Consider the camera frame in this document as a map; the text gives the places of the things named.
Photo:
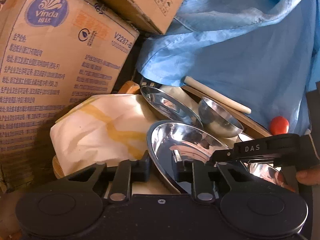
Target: blue fabric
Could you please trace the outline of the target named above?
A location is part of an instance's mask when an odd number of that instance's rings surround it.
[[[185,0],[163,36],[148,38],[138,71],[181,86],[186,75],[248,106],[269,126],[309,127],[305,92],[320,80],[319,0]]]

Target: red ball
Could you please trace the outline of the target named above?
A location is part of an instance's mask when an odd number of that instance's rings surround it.
[[[277,116],[271,120],[269,130],[272,135],[288,133],[289,122],[283,116]]]

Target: wooden handle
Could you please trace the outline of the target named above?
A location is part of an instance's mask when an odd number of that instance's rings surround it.
[[[233,101],[230,98],[225,97],[224,95],[218,93],[217,91],[205,86],[204,84],[201,84],[197,80],[194,80],[192,77],[186,76],[184,82],[189,85],[190,87],[193,87],[195,89],[198,89],[202,93],[208,95],[209,97],[216,99],[217,101],[225,104],[226,106],[230,106],[233,109],[236,109],[240,112],[251,114],[251,109],[239,104],[236,101]]]

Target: human hand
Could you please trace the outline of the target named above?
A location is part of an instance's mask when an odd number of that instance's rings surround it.
[[[307,186],[320,185],[320,166],[299,171],[296,174],[296,178],[298,182]]]

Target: vinda logo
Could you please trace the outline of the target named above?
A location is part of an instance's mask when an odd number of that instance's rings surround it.
[[[25,13],[26,22],[33,27],[57,27],[69,12],[67,0],[33,0]]]

